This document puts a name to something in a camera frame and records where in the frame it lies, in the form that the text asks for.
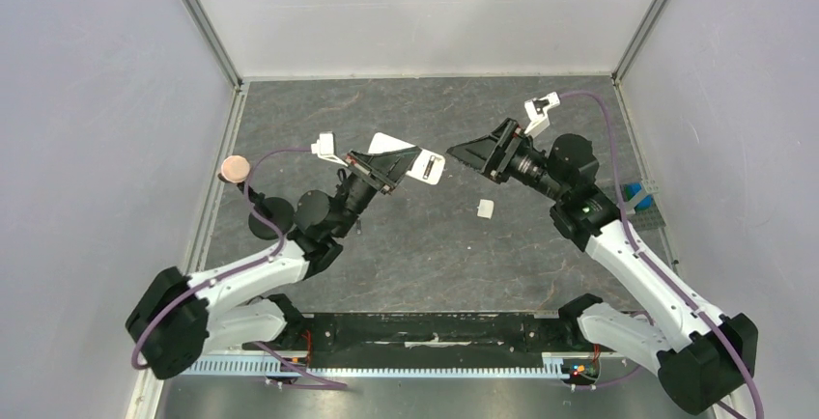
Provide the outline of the red and white remote control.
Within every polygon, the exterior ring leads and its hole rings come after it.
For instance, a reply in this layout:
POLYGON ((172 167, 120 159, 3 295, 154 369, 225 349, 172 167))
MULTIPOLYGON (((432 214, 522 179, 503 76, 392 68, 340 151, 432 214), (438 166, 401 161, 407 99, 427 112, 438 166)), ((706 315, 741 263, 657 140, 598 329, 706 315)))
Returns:
POLYGON ((377 132, 369 145, 369 154, 384 154, 405 149, 420 149, 421 153, 415 159, 406 175, 428 185, 437 185, 444 171, 445 158, 441 154, 416 146, 382 132, 377 132))

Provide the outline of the white battery cover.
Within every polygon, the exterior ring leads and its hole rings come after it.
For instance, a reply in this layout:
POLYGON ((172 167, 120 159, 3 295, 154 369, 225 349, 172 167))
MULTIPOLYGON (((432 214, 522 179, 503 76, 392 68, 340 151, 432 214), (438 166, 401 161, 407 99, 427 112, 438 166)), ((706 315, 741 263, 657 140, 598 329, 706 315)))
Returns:
POLYGON ((481 199, 476 214, 480 218, 491 219, 494 214, 494 201, 481 199))

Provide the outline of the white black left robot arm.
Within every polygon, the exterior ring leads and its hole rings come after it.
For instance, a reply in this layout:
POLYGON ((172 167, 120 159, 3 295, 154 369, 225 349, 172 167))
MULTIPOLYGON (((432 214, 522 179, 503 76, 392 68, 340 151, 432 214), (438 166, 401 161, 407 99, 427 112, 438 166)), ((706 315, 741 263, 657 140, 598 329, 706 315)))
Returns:
POLYGON ((417 146, 380 154, 351 151, 334 195, 311 190, 288 208, 290 229, 260 216, 275 235, 272 246, 209 271, 183 274, 175 266, 160 271, 125 322, 134 342, 132 368, 168 379, 213 350, 268 342, 284 350, 296 347, 301 321, 265 293, 328 269, 343 250, 339 239, 377 194, 398 186, 423 153, 417 146))

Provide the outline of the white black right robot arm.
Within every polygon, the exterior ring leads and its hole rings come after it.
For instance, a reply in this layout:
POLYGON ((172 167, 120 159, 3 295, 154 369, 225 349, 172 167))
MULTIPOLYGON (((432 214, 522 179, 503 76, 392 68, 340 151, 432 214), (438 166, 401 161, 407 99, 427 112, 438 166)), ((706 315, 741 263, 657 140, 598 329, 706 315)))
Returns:
POLYGON ((599 161, 586 138, 558 136, 539 151, 517 121, 454 145, 447 154, 484 178, 515 179, 553 201, 555 229, 608 270, 642 305, 640 321, 587 293, 558 311, 557 334, 569 349, 612 349, 652 373, 666 395, 691 415, 705 412, 755 371, 758 328, 745 314, 728 316, 687 285, 622 218, 596 184, 599 161))

